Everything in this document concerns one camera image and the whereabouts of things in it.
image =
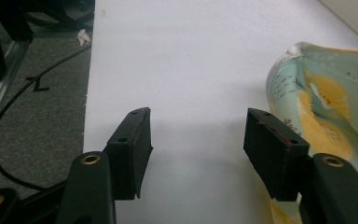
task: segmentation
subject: wire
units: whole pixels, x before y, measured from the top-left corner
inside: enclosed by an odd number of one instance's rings
[[[41,72],[39,75],[37,75],[34,79],[32,79],[31,81],[29,81],[26,85],[24,85],[17,93],[16,95],[14,95],[10,101],[2,108],[2,110],[0,111],[0,120],[2,119],[2,117],[5,115],[5,113],[7,112],[7,110],[10,108],[11,105],[13,105],[13,103],[17,100],[17,98],[19,98],[23,92],[25,92],[34,82],[36,82],[39,78],[41,78],[43,75],[45,75],[47,72],[49,72],[50,70],[52,70],[53,68],[57,67],[58,65],[70,60],[70,59],[73,59],[75,58],[75,56],[79,55],[80,53],[88,50],[88,49],[91,49],[91,45],[88,45],[86,46],[85,48],[75,52],[74,54],[72,55],[69,55],[65,58],[63,58],[62,60],[56,62],[55,64],[53,64],[52,66],[50,66],[49,68],[47,68],[46,70],[44,70],[43,72]],[[17,183],[19,185],[23,185],[24,187],[26,188],[29,188],[29,189],[36,189],[36,190],[43,190],[45,188],[43,187],[40,187],[40,186],[37,186],[35,184],[31,184],[31,183],[28,183],[26,181],[23,181],[23,180],[20,180],[18,179],[17,177],[9,174],[3,167],[2,165],[0,164],[0,173],[2,175],[4,175],[7,179],[13,181],[14,183]]]

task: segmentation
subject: black plastic part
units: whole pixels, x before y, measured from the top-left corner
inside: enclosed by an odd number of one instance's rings
[[[21,223],[54,223],[60,208],[65,181],[21,201]]]
[[[105,153],[78,156],[72,162],[56,223],[116,223],[111,183]]]
[[[0,224],[19,223],[20,198],[14,189],[0,189]]]
[[[109,156],[116,200],[133,200],[135,194],[140,197],[152,150],[150,108],[131,111],[103,150]]]
[[[271,198],[296,200],[301,182],[299,167],[307,162],[309,147],[272,114],[248,109],[243,148]]]
[[[321,153],[313,156],[312,168],[310,182],[324,210],[325,223],[358,224],[358,173],[351,164]]]

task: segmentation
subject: table surface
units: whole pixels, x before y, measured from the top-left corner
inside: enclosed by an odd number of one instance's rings
[[[116,202],[117,222],[270,223],[242,149],[246,112],[269,110],[269,69],[300,41],[358,49],[315,0],[96,1],[84,151],[151,108],[141,199]]]

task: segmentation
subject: black cable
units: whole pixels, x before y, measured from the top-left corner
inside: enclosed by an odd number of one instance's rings
[[[49,72],[51,69],[57,67],[58,65],[60,65],[61,63],[64,63],[72,58],[75,58],[75,56],[77,56],[78,54],[91,49],[91,45],[86,46],[85,48],[75,52],[72,55],[69,55],[68,57],[65,57],[64,59],[56,62],[55,64],[53,64],[52,66],[50,66],[49,68],[47,68],[46,70],[44,70],[42,73],[40,73],[39,75],[37,75],[34,79],[32,79],[31,81],[29,81],[24,87],[21,88],[21,90],[19,90],[16,95],[14,95],[10,101],[3,107],[3,109],[0,111],[0,120],[1,118],[5,115],[5,113],[7,112],[7,110],[10,108],[11,105],[13,105],[13,103],[17,100],[17,98],[19,98],[23,92],[25,92],[34,82],[36,82],[37,79],[41,78],[43,75],[45,75],[47,72]],[[37,186],[35,184],[31,184],[28,183],[26,181],[20,180],[16,177],[14,177],[13,175],[9,174],[0,164],[0,173],[2,175],[4,175],[7,179],[13,181],[14,183],[17,183],[19,185],[23,185],[26,188],[29,189],[36,189],[36,190],[43,190],[45,188]]]

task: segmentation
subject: gray carpet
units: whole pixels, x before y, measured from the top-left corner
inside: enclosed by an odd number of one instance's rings
[[[74,36],[35,38],[2,105],[27,77],[81,48]],[[67,177],[72,160],[82,153],[89,70],[87,50],[42,77],[40,87],[48,91],[34,91],[33,85],[7,111],[0,122],[0,163],[9,173],[42,187]],[[1,174],[0,188],[13,188],[22,198],[36,193]]]

